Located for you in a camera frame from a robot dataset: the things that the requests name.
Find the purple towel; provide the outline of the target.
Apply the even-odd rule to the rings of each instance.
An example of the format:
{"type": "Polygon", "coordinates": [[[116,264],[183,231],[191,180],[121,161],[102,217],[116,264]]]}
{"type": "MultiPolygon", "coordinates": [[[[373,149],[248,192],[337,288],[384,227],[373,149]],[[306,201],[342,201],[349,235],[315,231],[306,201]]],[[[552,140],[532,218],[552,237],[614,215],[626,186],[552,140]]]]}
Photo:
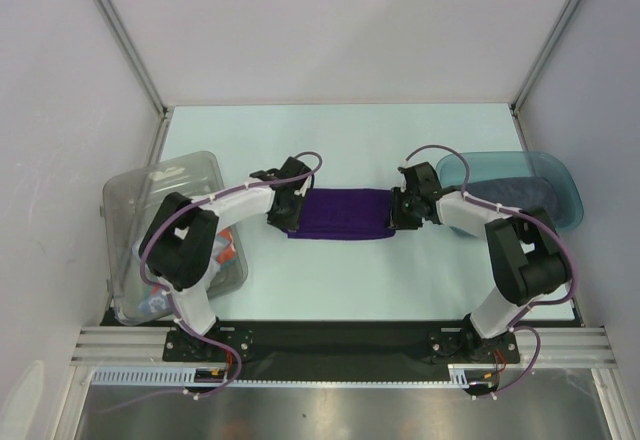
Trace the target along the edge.
{"type": "Polygon", "coordinates": [[[382,189],[313,189],[289,239],[368,241],[391,238],[392,195],[382,189]]]}

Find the grey towel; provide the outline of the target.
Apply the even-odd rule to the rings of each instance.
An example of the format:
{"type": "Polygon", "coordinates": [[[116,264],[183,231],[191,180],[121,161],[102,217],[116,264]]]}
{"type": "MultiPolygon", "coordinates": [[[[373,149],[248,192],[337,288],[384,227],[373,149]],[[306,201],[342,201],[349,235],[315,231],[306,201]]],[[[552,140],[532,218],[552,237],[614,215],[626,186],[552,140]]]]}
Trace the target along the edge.
{"type": "Polygon", "coordinates": [[[502,203],[508,207],[529,210],[545,209],[555,225],[563,216],[563,209],[552,185],[540,177],[511,177],[473,182],[467,191],[483,200],[502,203]]]}

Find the light blue paw towel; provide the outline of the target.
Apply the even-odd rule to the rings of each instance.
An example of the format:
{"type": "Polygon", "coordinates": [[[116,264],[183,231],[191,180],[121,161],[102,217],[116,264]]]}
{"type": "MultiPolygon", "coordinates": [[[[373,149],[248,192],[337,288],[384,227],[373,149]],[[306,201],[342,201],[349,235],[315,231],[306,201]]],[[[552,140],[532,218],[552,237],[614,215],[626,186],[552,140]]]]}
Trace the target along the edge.
{"type": "Polygon", "coordinates": [[[138,301],[138,310],[145,315],[159,314],[170,310],[165,291],[158,287],[158,278],[151,273],[149,267],[145,267],[146,278],[150,283],[141,281],[141,299],[138,301]]]}

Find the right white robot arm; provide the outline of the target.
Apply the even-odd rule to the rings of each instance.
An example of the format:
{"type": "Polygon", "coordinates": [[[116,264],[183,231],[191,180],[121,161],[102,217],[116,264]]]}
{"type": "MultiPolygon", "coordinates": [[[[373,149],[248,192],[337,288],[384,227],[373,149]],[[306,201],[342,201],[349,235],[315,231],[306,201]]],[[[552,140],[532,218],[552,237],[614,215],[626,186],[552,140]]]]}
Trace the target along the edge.
{"type": "Polygon", "coordinates": [[[424,223],[460,230],[486,242],[494,287],[463,319],[454,351],[484,361],[496,339],[561,286],[572,285],[575,268],[540,206],[519,209],[480,198],[466,184],[444,187],[428,162],[398,168],[403,184],[391,190],[389,227],[418,230],[424,223]]]}

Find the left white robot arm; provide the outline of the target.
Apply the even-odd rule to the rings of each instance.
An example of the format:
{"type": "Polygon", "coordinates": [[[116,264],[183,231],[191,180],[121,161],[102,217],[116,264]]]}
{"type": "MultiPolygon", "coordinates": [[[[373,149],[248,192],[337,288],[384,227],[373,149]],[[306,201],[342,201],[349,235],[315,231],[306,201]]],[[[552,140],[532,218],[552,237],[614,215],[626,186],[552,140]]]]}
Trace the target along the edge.
{"type": "Polygon", "coordinates": [[[317,159],[314,168],[300,153],[234,187],[195,197],[170,193],[156,211],[138,247],[139,275],[168,298],[176,323],[188,333],[185,348],[195,358],[211,359],[220,348],[220,336],[212,330],[217,316],[208,299],[217,234],[255,216],[279,230],[297,230],[322,166],[319,154],[307,154],[317,159]]]}

